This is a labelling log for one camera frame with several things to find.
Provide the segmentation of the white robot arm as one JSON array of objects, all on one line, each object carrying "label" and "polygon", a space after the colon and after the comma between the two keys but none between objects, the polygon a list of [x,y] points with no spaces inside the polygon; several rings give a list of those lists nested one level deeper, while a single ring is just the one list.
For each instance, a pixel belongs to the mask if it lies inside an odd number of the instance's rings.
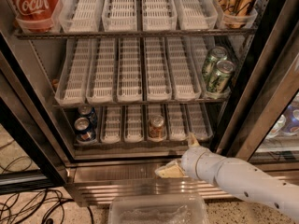
[{"label": "white robot arm", "polygon": [[155,170],[160,178],[203,180],[245,202],[260,203],[299,221],[299,186],[281,181],[238,158],[227,158],[199,144],[193,133],[180,159]]}]

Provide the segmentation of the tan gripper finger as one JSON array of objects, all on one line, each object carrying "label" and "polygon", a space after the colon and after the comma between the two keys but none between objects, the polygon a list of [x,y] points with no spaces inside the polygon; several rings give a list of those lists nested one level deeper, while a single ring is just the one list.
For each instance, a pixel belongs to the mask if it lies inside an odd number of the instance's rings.
[{"label": "tan gripper finger", "polygon": [[197,138],[195,137],[194,133],[189,133],[188,134],[187,142],[188,142],[188,147],[199,147],[200,146],[200,144],[199,144]]},{"label": "tan gripper finger", "polygon": [[155,170],[160,178],[181,178],[184,177],[184,170],[181,167],[181,160],[173,160],[168,164]]}]

